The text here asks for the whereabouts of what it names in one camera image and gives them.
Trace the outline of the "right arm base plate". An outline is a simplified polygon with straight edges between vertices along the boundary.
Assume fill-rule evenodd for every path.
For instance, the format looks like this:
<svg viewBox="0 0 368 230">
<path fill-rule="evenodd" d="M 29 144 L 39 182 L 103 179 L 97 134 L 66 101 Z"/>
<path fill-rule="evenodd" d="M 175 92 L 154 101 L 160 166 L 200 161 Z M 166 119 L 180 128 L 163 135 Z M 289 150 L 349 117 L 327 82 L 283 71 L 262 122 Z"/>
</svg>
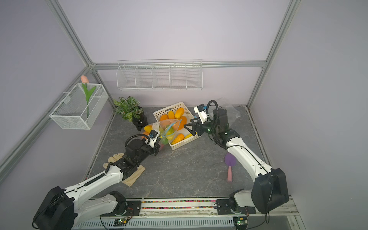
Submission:
<svg viewBox="0 0 368 230">
<path fill-rule="evenodd" d="M 214 209 L 219 215 L 246 215 L 255 214 L 256 209 L 254 207 L 240 207 L 236 204 L 235 200 L 228 199 L 217 199 L 214 204 Z"/>
</svg>

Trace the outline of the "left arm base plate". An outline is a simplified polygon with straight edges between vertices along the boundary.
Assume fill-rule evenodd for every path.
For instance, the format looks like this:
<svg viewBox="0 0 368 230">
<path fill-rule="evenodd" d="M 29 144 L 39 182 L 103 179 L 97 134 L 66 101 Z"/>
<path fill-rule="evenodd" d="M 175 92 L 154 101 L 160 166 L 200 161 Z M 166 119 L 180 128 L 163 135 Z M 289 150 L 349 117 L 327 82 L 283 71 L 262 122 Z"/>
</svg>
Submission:
<svg viewBox="0 0 368 230">
<path fill-rule="evenodd" d="M 138 216 L 140 214 L 141 204 L 142 202 L 140 200 L 119 202 L 111 213 L 103 214 L 103 217 Z"/>
</svg>

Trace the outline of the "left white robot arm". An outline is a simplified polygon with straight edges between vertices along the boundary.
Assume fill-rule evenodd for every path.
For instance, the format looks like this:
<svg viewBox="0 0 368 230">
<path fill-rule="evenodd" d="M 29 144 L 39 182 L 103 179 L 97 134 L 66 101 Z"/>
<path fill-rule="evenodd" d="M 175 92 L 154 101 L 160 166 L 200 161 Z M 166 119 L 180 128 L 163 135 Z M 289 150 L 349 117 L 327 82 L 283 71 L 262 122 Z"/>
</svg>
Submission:
<svg viewBox="0 0 368 230">
<path fill-rule="evenodd" d="M 156 156 L 160 140 L 156 131 L 149 135 L 133 135 L 125 142 L 125 154 L 116 162 L 108 163 L 101 173 L 65 189 L 57 186 L 49 190 L 33 217 L 32 227 L 38 230 L 70 230 L 102 214 L 124 214 L 127 204 L 121 193 L 113 191 L 102 198 L 92 198 L 131 177 L 148 156 Z"/>
</svg>

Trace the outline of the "green mango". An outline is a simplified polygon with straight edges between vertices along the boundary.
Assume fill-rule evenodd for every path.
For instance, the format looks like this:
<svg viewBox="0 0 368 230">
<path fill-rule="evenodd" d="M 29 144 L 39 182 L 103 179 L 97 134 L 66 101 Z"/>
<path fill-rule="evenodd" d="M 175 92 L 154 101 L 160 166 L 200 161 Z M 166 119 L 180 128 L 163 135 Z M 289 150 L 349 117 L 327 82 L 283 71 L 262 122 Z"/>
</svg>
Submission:
<svg viewBox="0 0 368 230">
<path fill-rule="evenodd" d="M 162 132 L 161 144 L 166 145 L 170 143 L 174 138 L 175 130 L 173 128 L 166 129 Z"/>
</svg>

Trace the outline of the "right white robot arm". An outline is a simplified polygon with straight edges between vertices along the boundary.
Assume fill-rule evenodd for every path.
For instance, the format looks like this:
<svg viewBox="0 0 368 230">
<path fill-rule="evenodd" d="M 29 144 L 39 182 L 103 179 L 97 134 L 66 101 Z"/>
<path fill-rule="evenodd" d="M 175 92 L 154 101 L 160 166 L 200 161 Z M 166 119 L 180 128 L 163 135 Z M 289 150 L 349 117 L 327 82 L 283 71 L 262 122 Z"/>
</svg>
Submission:
<svg viewBox="0 0 368 230">
<path fill-rule="evenodd" d="M 193 135 L 211 135 L 215 144 L 234 156 L 254 182 L 252 190 L 239 190 L 231 195 L 232 210 L 254 207 L 260 213 L 267 214 L 289 201 L 285 173 L 262 161 L 230 128 L 226 109 L 211 100 L 207 105 L 196 106 L 194 111 L 198 116 L 186 124 L 185 129 Z"/>
</svg>

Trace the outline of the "clear zip-top bag blue zipper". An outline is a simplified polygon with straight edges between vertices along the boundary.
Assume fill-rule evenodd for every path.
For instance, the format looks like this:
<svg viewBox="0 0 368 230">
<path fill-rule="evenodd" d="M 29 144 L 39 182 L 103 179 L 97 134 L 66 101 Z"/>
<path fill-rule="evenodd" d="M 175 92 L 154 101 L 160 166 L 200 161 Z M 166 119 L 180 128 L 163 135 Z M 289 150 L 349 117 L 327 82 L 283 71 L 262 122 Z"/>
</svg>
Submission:
<svg viewBox="0 0 368 230">
<path fill-rule="evenodd" d="M 179 134 L 179 130 L 182 128 L 182 120 L 178 119 L 167 119 L 158 121 L 149 125 L 146 125 L 143 129 L 142 134 L 149 136 L 150 133 L 155 130 L 158 132 L 157 139 L 155 142 L 159 141 L 160 150 L 164 146 L 172 143 L 174 138 Z"/>
</svg>

